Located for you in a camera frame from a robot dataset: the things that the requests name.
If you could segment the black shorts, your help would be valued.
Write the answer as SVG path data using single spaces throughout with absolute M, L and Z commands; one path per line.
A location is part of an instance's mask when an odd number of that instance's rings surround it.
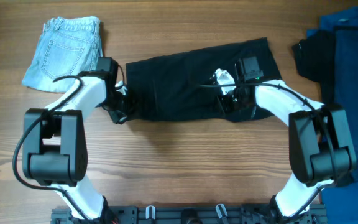
M 256 114 L 221 115 L 214 108 L 219 87 L 215 71 L 227 70 L 235 86 L 252 86 L 281 77 L 267 38 L 159 56 L 126 64 L 127 89 L 135 97 L 129 120 L 189 121 L 264 119 L 271 112 L 257 106 Z

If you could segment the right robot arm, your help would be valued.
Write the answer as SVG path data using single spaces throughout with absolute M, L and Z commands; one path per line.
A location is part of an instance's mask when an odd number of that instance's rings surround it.
M 263 68 L 256 56 L 241 58 L 234 71 L 218 67 L 210 76 L 225 112 L 251 105 L 272 113 L 288 126 L 292 174 L 268 204 L 245 204 L 247 223 L 317 221 L 313 200 L 356 167 L 347 116 L 338 104 L 325 105 L 291 89 L 276 72 Z

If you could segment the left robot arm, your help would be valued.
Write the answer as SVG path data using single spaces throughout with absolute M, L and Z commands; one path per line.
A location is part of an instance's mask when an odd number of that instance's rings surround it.
M 119 221 L 86 175 L 84 122 L 97 108 L 106 110 L 115 124 L 126 122 L 129 101 L 124 81 L 117 80 L 121 71 L 111 57 L 101 57 L 94 70 L 68 76 L 74 85 L 61 98 L 24 115 L 14 175 L 28 188 L 56 192 L 68 206 L 68 223 Z

